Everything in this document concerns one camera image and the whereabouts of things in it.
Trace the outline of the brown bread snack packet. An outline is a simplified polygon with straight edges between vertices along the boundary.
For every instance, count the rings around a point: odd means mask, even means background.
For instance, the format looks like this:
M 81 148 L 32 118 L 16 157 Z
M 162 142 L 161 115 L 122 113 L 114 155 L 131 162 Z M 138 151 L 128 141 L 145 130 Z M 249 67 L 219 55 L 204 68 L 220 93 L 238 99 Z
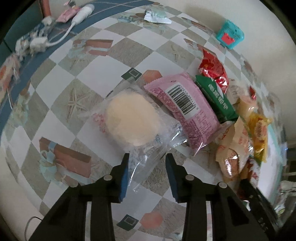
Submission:
M 241 118 L 222 135 L 216 152 L 216 162 L 227 179 L 236 178 L 253 154 L 252 139 Z

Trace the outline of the patterned checkered tablecloth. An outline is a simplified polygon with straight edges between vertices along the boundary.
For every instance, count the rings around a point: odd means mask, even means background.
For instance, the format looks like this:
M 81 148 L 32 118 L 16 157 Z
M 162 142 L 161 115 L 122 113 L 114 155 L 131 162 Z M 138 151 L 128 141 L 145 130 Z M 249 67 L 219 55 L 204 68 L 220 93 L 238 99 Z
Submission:
M 27 60 L 21 81 L 29 86 L 28 119 L 14 126 L 11 120 L 1 134 L 1 214 L 18 240 L 27 240 L 40 220 L 66 190 L 48 182 L 39 172 L 39 139 L 48 138 L 92 158 L 92 177 L 100 178 L 121 160 L 121 152 L 107 142 L 99 129 L 78 117 L 126 85 L 129 69 L 161 75 L 198 73 L 202 54 L 185 39 L 213 51 L 230 78 L 251 85 L 259 106 L 272 118 L 268 128 L 268 156 L 262 164 L 259 189 L 276 202 L 282 155 L 282 126 L 278 104 L 264 83 L 255 78 L 254 65 L 238 49 L 218 44 L 214 34 L 195 27 L 193 18 L 167 6 L 168 27 L 150 27 L 134 21 L 145 1 L 95 2 L 93 16 L 84 20 L 65 41 Z

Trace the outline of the pink barcode snack packet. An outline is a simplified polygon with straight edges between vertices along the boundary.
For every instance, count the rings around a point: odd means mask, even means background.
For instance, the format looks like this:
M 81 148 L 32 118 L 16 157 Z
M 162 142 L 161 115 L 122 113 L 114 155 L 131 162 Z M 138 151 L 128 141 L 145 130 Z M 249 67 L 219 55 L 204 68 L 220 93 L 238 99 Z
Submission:
M 221 128 L 208 101 L 187 73 L 158 78 L 144 88 L 181 123 L 193 155 L 209 144 Z

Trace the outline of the red foil snack bag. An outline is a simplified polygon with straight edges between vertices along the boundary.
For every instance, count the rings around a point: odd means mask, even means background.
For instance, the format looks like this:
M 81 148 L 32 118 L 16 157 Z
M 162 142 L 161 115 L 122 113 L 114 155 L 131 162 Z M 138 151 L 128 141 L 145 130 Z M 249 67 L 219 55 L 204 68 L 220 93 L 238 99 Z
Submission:
M 229 79 L 223 64 L 217 55 L 206 48 L 202 48 L 203 59 L 199 65 L 201 75 L 213 79 L 225 94 L 229 87 Z

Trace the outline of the green snack packet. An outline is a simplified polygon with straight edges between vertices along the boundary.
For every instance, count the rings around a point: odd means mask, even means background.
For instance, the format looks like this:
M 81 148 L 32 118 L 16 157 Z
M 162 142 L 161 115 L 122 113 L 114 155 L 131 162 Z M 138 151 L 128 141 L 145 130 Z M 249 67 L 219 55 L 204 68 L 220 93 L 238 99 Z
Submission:
M 220 123 L 237 121 L 239 115 L 214 80 L 206 76 L 196 75 L 195 84 L 207 99 Z

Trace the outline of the white power strip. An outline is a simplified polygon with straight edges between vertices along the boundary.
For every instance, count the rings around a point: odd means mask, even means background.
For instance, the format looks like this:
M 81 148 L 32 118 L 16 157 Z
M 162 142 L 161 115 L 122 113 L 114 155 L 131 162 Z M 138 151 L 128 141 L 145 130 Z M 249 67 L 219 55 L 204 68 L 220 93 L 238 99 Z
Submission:
M 84 21 L 86 18 L 88 18 L 92 12 L 94 11 L 95 6 L 93 4 L 87 4 L 84 7 L 82 7 L 79 12 L 74 16 L 74 18 L 71 21 L 72 25 L 78 25 L 82 21 Z

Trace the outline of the yellow cake packet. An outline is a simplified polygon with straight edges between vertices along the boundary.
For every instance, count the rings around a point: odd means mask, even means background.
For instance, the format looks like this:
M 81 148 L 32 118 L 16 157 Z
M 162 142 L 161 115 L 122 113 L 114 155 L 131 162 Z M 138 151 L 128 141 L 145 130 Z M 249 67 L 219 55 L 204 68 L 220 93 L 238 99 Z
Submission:
M 266 163 L 268 147 L 268 125 L 271 120 L 263 114 L 252 112 L 248 119 L 248 129 L 253 141 L 254 158 Z

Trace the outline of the torn silver green wrapper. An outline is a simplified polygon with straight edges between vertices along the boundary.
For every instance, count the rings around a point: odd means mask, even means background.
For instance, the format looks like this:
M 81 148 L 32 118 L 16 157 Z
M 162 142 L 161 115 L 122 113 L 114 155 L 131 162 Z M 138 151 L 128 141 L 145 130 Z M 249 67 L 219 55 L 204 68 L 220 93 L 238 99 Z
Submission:
M 171 24 L 171 20 L 167 17 L 166 12 L 157 9 L 146 9 L 144 20 L 155 24 Z

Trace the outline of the small pink packet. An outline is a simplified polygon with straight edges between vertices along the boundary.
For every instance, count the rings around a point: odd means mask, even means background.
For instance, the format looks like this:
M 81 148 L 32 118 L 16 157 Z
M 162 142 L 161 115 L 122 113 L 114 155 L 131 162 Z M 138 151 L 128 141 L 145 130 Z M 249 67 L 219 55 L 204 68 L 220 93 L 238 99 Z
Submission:
M 78 12 L 79 12 L 80 8 L 79 7 L 75 7 L 75 8 L 70 8 L 65 10 L 56 20 L 56 22 L 59 23 L 66 23 L 67 21 L 69 21 L 71 18 L 73 18 Z

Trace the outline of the teal toy box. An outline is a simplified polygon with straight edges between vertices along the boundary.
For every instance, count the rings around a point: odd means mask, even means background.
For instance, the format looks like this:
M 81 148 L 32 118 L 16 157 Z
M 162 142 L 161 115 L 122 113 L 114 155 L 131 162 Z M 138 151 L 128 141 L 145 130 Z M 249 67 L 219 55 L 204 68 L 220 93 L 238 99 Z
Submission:
M 216 34 L 216 39 L 223 47 L 233 49 L 244 40 L 243 31 L 230 20 L 226 20 Z

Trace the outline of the clear round white cake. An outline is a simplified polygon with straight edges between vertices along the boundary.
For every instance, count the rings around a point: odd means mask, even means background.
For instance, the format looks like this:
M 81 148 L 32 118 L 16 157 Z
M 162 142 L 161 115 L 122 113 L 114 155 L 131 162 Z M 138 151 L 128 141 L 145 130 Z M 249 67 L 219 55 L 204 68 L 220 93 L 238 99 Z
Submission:
M 129 154 L 128 185 L 134 191 L 170 149 L 187 139 L 181 123 L 137 85 L 112 92 L 90 118 L 110 144 Z

